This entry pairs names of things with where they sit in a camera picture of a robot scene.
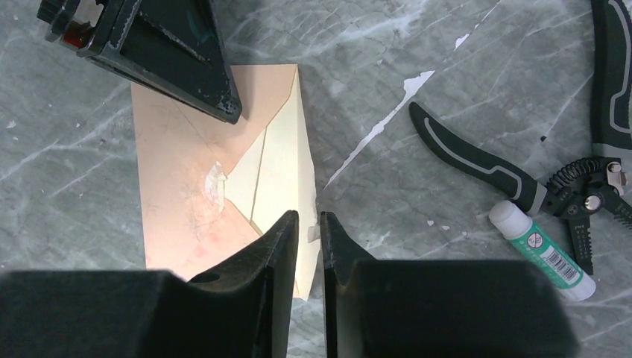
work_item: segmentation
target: plastic tool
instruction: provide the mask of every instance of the plastic tool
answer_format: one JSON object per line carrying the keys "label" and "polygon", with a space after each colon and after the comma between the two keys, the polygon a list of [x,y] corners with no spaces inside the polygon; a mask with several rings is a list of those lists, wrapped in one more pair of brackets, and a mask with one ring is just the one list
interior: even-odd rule
{"label": "plastic tool", "polygon": [[592,15],[595,79],[590,116],[594,156],[563,167],[545,186],[515,165],[454,135],[417,103],[410,105],[417,132],[440,159],[500,189],[530,216],[543,210],[566,220],[575,262],[588,274],[593,274],[590,216],[605,209],[632,229],[632,207],[621,198],[627,185],[622,163],[632,163],[628,118],[632,22],[621,0],[592,0]]}

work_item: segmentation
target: marble surface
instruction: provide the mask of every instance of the marble surface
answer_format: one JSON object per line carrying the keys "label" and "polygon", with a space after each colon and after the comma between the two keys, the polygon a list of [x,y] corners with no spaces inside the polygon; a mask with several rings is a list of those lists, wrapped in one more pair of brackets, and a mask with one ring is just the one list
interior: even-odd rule
{"label": "marble surface", "polygon": [[[232,64],[300,64],[319,208],[378,258],[519,258],[487,220],[503,196],[424,147],[409,100],[542,182],[590,153],[587,0],[215,3]],[[140,269],[129,84],[45,42],[37,5],[0,3],[0,269]],[[581,357],[626,357],[630,233],[592,227],[597,292],[566,311]],[[290,357],[324,357],[321,287],[294,302]]]}

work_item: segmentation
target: beige envelope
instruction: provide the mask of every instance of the beige envelope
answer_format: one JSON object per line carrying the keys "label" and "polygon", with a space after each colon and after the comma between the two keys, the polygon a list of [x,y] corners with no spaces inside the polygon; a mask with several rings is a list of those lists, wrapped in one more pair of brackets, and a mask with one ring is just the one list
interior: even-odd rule
{"label": "beige envelope", "polygon": [[307,299],[320,243],[298,67],[233,75],[244,108],[236,125],[132,85],[147,268],[188,280],[297,210],[294,296]]}

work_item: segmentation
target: black spring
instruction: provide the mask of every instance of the black spring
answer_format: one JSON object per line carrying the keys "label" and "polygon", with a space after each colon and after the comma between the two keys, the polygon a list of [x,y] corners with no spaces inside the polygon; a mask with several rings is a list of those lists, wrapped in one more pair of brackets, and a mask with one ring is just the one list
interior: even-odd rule
{"label": "black spring", "polygon": [[576,160],[558,170],[557,173],[549,179],[546,188],[556,195],[577,178],[583,177],[584,175],[595,174],[602,169],[601,161],[597,158],[582,158]]}

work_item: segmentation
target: green label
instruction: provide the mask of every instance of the green label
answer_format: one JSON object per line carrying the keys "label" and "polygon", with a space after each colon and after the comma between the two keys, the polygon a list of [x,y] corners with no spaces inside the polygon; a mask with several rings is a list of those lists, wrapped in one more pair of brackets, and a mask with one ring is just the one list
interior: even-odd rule
{"label": "green label", "polygon": [[535,224],[526,234],[509,241],[559,289],[577,286],[584,276],[579,266]]}

